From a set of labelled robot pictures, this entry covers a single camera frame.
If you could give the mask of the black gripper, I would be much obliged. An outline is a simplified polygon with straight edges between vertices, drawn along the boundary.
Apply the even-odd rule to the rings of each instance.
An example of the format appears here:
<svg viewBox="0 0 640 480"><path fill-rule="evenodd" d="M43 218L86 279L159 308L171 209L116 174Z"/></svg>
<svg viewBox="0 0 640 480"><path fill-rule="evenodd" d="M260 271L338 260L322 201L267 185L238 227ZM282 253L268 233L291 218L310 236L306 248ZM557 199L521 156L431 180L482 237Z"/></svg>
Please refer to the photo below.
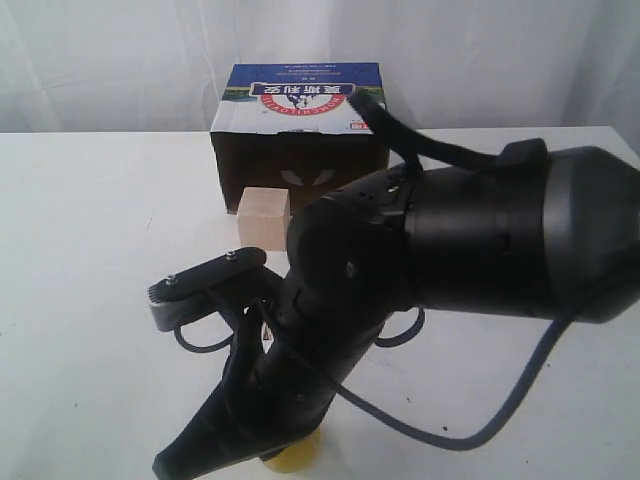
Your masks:
<svg viewBox="0 0 640 480"><path fill-rule="evenodd" d="M297 260L285 277L241 259L222 265L249 313L220 383L156 455L156 475L206 475L311 434L388 316L415 303L404 261Z"/></svg>

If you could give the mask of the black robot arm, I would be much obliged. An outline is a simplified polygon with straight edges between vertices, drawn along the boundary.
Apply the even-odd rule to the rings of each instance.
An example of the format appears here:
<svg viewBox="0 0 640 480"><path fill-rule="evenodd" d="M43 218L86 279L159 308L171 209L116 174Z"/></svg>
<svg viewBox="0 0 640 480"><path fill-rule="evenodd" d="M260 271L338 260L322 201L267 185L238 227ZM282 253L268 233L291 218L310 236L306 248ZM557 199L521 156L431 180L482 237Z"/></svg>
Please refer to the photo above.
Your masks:
<svg viewBox="0 0 640 480"><path fill-rule="evenodd" d="M335 397L443 450L486 444L571 323L638 300L639 173L601 148L551 152L539 139L473 165L410 159L299 211L287 255L285 276L243 247L149 289L162 331L215 313L231 329L221 380L156 455L158 478L270 459L314 433ZM410 426L344 386L370 347L407 342L430 310L550 321L503 405L465 438Z"/></svg>

